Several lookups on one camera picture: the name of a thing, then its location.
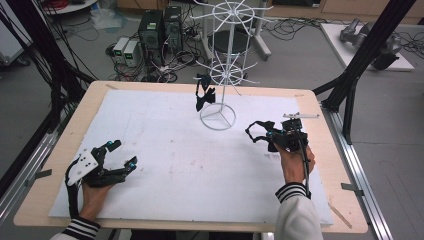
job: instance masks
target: gray floor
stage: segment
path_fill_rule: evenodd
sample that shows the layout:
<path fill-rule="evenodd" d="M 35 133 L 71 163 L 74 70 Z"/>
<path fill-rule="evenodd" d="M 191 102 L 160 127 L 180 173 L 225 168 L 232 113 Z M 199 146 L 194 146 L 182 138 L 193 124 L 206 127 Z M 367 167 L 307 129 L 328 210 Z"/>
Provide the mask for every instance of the gray floor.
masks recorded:
<path fill-rule="evenodd" d="M 64 23 L 87 20 L 89 13 L 80 11 L 64 16 Z M 131 36 L 139 22 L 125 21 L 117 31 L 98 31 L 91 23 L 78 26 L 80 37 L 69 42 L 74 51 L 99 79 L 109 79 L 113 64 L 105 49 L 120 36 Z M 422 32 L 424 27 L 405 26 L 402 31 Z M 315 28 L 304 28 L 292 41 L 281 41 L 268 32 L 262 33 L 272 52 L 263 61 L 253 47 L 248 64 L 258 64 L 248 71 L 249 79 L 260 87 L 314 89 L 339 76 L 343 65 Z M 65 55 L 66 49 L 58 42 Z M 395 239 L 424 239 L 424 60 L 413 53 L 401 52 L 415 67 L 412 72 L 366 71 L 357 86 L 353 115 L 352 140 L 368 180 Z M 194 83 L 192 77 L 203 73 L 199 67 L 178 72 L 176 83 Z M 319 95 L 325 99 L 328 93 Z M 33 65 L 13 64 L 0 71 L 0 176 L 10 166 L 50 109 L 50 90 Z M 49 239 L 58 228 L 27 228 L 13 225 L 14 210 L 0 226 L 0 238 Z M 98 239 L 107 239 L 110 230 Z M 324 234 L 325 239 L 373 239 L 365 234 Z"/>

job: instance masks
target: table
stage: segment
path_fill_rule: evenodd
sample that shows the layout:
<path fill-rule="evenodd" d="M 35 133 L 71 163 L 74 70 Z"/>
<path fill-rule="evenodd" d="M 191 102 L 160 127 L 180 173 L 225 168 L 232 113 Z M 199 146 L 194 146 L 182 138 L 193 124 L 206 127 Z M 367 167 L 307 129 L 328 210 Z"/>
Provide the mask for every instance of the table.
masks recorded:
<path fill-rule="evenodd" d="M 194 93 L 195 86 L 190 84 L 109 81 L 92 83 L 44 165 L 44 170 L 53 170 L 52 175 L 36 180 L 14 218 L 16 225 L 67 226 L 69 219 L 48 217 L 48 213 L 56 198 L 64 173 L 68 167 L 69 159 L 74 157 L 85 132 L 103 101 L 103 96 L 110 89 Z M 317 99 L 312 91 L 309 90 L 238 87 L 238 91 L 243 95 L 295 98 L 301 112 L 319 113 L 322 116 Z M 226 94 L 236 94 L 236 92 L 233 88 L 227 88 Z M 340 183 L 349 183 L 350 181 L 325 119 L 321 117 L 318 120 L 304 119 L 302 121 L 310 133 L 310 146 L 316 155 L 317 166 L 320 169 L 322 182 L 327 191 L 327 199 L 334 219 L 334 225 L 323 227 L 323 232 L 363 233 L 367 231 L 368 226 L 354 192 L 341 188 Z M 240 232 L 274 231 L 273 224 L 269 223 L 245 224 L 125 219 L 101 219 L 99 223 L 106 228 Z"/>

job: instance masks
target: black vertical post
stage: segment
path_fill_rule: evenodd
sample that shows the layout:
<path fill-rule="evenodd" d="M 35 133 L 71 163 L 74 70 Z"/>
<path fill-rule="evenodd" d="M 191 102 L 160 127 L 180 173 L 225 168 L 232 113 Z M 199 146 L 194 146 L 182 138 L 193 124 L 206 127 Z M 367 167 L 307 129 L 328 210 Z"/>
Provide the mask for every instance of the black vertical post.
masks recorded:
<path fill-rule="evenodd" d="M 415 1 L 416 0 L 389 1 L 345 71 L 333 81 L 313 90 L 313 92 L 318 95 L 333 88 L 330 96 L 322 102 L 322 106 L 328 108 L 332 112 L 338 112 L 340 104 L 347 98 L 343 119 L 343 136 L 349 144 L 352 144 L 350 131 L 356 85 L 359 78 L 367 69 L 368 65 L 379 54 L 383 44 L 408 13 L 409 9 L 414 5 Z"/>

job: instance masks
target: black and white striped cuff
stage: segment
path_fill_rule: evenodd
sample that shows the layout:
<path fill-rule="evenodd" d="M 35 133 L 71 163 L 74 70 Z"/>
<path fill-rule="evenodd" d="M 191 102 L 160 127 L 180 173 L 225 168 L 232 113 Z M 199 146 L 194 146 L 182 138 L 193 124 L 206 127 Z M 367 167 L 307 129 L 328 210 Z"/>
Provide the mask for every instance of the black and white striped cuff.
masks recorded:
<path fill-rule="evenodd" d="M 275 196 L 277 196 L 280 203 L 283 203 L 284 200 L 287 200 L 293 196 L 306 197 L 306 188 L 302 183 L 287 183 L 275 193 Z"/>
<path fill-rule="evenodd" d="M 82 217 L 72 219 L 63 234 L 69 235 L 79 240 L 93 240 L 96 238 L 100 225 Z"/>

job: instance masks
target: white sleeve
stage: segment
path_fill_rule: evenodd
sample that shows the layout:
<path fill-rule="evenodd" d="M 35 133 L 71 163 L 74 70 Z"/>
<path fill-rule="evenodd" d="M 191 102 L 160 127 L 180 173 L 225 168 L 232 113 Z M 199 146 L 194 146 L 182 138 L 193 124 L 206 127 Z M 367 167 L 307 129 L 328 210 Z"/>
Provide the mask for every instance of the white sleeve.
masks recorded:
<path fill-rule="evenodd" d="M 303 184 L 286 184 L 275 195 L 281 202 L 275 240 L 323 239 L 317 212 Z"/>
<path fill-rule="evenodd" d="M 50 240 L 94 240 L 100 225 L 82 217 L 72 219 L 68 227 Z"/>

